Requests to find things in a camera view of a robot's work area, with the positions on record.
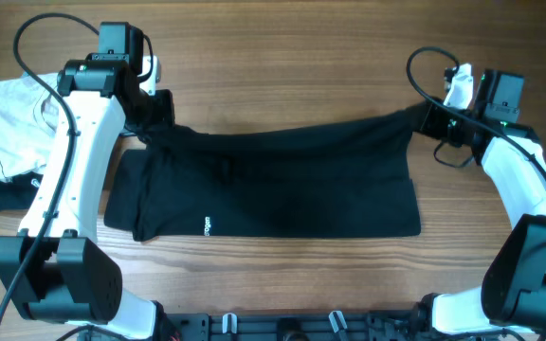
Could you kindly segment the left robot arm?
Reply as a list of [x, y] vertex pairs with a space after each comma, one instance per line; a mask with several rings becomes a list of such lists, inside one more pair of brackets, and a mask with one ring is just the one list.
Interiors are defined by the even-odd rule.
[[0, 236], [0, 330], [8, 306], [27, 320], [69, 324], [118, 340], [178, 340], [156, 301], [123, 287], [98, 246], [100, 192], [128, 118], [155, 98], [160, 65], [136, 76], [125, 62], [71, 61], [53, 97], [62, 116], [43, 181], [14, 236]]

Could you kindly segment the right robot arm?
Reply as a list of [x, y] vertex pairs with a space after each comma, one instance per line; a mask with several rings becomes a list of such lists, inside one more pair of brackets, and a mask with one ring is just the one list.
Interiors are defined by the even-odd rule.
[[432, 102], [409, 109], [409, 122], [419, 134], [471, 148], [512, 226], [480, 287], [432, 299], [432, 329], [461, 337], [501, 332], [546, 337], [546, 165], [536, 133]]

